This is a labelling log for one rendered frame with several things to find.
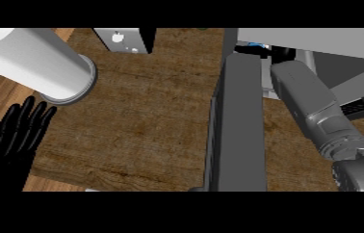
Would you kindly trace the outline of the pale grey microwave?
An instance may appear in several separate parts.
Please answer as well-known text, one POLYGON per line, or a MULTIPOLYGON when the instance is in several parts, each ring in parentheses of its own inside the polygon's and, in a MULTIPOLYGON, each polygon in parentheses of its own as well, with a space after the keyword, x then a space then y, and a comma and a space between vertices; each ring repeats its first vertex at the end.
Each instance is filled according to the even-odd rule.
POLYGON ((248 42, 294 48, 347 119, 364 118, 364 28, 238 28, 236 45, 248 42))

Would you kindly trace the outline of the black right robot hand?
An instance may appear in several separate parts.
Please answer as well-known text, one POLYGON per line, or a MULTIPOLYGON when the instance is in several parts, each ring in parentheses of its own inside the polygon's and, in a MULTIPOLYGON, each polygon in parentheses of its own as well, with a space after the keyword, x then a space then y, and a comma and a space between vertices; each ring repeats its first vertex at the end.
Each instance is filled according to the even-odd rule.
POLYGON ((262 46, 235 46, 235 51, 242 54, 257 55, 262 59, 272 57, 272 64, 279 64, 296 59, 296 49, 272 46, 272 48, 263 48, 262 46))

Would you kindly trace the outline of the white cylinder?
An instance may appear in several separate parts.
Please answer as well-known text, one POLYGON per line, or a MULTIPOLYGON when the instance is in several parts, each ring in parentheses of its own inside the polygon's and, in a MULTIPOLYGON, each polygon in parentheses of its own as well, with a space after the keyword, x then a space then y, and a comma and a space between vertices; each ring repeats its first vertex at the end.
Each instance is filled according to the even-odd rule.
POLYGON ((50 28, 0 28, 0 75, 35 90, 54 105, 91 92, 97 71, 50 28))

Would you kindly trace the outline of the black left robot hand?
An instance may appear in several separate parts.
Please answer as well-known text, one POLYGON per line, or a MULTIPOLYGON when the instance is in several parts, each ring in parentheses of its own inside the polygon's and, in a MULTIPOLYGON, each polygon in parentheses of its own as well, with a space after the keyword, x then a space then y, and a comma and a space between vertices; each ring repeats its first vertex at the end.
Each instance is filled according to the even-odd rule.
POLYGON ((13 104, 0 119, 0 192, 22 191, 32 166, 37 147, 44 138, 56 106, 34 104, 29 95, 13 104))

